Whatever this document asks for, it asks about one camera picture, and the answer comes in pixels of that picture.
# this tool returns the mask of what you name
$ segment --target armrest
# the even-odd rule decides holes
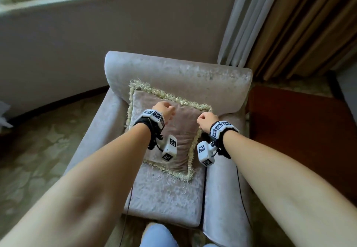
[[[122,135],[127,110],[128,104],[109,88],[64,174],[96,150]]]
[[[220,120],[230,122],[244,134],[245,106],[235,114],[221,116]],[[248,247],[252,244],[251,229],[239,193],[236,167],[231,159],[217,156],[214,165],[207,168],[203,232],[220,246]],[[239,181],[249,216],[250,186],[241,173]]]

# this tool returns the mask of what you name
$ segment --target wall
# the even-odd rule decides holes
[[[216,63],[234,0],[109,0],[0,17],[11,118],[105,86],[109,50]]]
[[[357,61],[337,73],[343,96],[357,123]]]

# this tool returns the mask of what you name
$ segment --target hand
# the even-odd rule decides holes
[[[219,121],[218,116],[209,112],[204,112],[197,118],[197,123],[200,128],[208,134],[210,133],[213,123],[217,121]]]
[[[163,114],[165,124],[167,124],[176,114],[176,108],[170,105],[170,103],[168,103],[167,101],[160,101],[156,103],[156,105],[152,109],[157,110],[158,112]]]

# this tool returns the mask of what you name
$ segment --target forearm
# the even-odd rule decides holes
[[[103,246],[123,211],[151,134],[137,124],[52,186],[0,246]]]
[[[356,208],[316,173],[287,155],[228,131],[227,152],[297,246],[355,244]]]

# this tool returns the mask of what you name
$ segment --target patterned floor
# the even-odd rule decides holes
[[[297,92],[332,97],[324,77],[303,81],[255,82]],[[0,134],[0,238],[63,174],[89,127],[104,94],[35,117]],[[292,246],[257,197],[252,199],[254,236],[259,246]],[[128,217],[122,246],[139,246],[148,220]],[[107,246],[118,246],[123,218]],[[203,246],[202,232],[168,226],[180,246]]]

